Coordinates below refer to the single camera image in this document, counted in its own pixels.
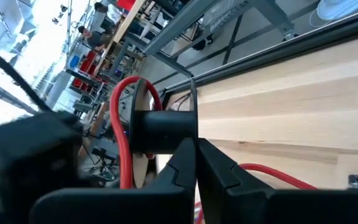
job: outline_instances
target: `red wire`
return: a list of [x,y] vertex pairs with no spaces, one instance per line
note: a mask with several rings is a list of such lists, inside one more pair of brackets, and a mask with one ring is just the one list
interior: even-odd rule
[[[254,171],[262,172],[264,174],[271,175],[277,179],[280,179],[286,183],[289,183],[295,187],[298,187],[299,189],[317,190],[317,187],[314,187],[314,186],[307,184],[301,180],[298,180],[288,174],[285,174],[281,171],[278,171],[276,169],[273,169],[273,168],[270,168],[267,166],[263,166],[260,164],[240,164],[239,166],[241,168],[243,168],[244,170],[254,170]],[[203,209],[201,209],[200,212],[198,213],[198,219],[197,219],[196,224],[202,224],[203,215],[204,215],[204,211],[203,211]]]
[[[119,119],[119,98],[125,87],[131,83],[137,82],[141,77],[127,77],[117,84],[110,98],[110,120],[111,126],[114,130],[114,134],[117,137],[117,143],[119,146],[120,155],[120,188],[131,189],[132,188],[132,155],[129,150],[129,143],[124,134],[124,128]],[[160,98],[158,92],[154,86],[146,80],[146,88],[151,92],[154,99],[154,110],[162,110]]]

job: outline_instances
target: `black spool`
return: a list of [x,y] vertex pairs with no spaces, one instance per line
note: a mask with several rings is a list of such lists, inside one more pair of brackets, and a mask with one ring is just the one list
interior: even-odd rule
[[191,111],[150,111],[146,81],[134,90],[129,147],[132,153],[173,154],[184,138],[198,141],[198,113],[195,83],[190,90]]

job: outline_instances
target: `metal bolt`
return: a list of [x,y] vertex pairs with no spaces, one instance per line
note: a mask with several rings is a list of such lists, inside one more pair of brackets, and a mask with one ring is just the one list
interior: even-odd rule
[[348,189],[356,189],[358,190],[358,175],[357,174],[351,174],[348,176]]

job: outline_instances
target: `wooden panel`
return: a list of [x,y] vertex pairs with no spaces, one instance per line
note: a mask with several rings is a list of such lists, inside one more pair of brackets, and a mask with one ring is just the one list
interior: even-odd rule
[[202,86],[198,112],[199,136],[236,162],[346,188],[358,174],[358,39]]
[[200,137],[358,149],[358,39],[198,94]]
[[[213,139],[210,141],[238,163],[263,164],[321,189],[345,189],[347,176],[358,174],[358,151]],[[293,188],[271,176],[254,171],[251,174],[277,189]]]

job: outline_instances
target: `workbench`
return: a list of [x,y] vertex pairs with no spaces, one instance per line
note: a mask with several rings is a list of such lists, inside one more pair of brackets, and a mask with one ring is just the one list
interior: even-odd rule
[[[106,47],[106,49],[104,50],[98,65],[95,68],[95,74],[99,73],[100,68],[103,64],[104,59],[106,58],[108,52],[110,51],[111,48],[114,48],[116,46],[116,44],[118,44],[120,42],[120,40],[122,39],[122,37],[124,36],[124,34],[126,33],[126,31],[128,30],[129,25],[131,24],[131,22],[135,19],[137,12],[141,9],[141,7],[143,6],[143,3],[145,2],[145,0],[136,0],[136,2],[134,3],[134,5],[132,6],[131,10],[129,11],[128,15],[125,17],[125,19],[122,20],[119,28],[117,29],[117,31],[115,32],[113,38],[110,40],[108,46]],[[117,58],[114,60],[114,63],[112,65],[112,68],[110,69],[110,72],[108,74],[109,77],[115,79],[116,83],[118,83],[119,81],[121,81],[122,77],[116,77],[115,76],[115,71],[119,66],[120,61],[124,58],[125,56],[125,52],[128,49],[129,43],[125,42],[124,45],[122,46],[122,49],[120,50]]]
[[[199,137],[236,162],[322,189],[345,189],[347,176],[358,174],[358,14],[195,80]],[[166,89],[167,108],[178,108],[184,83]]]

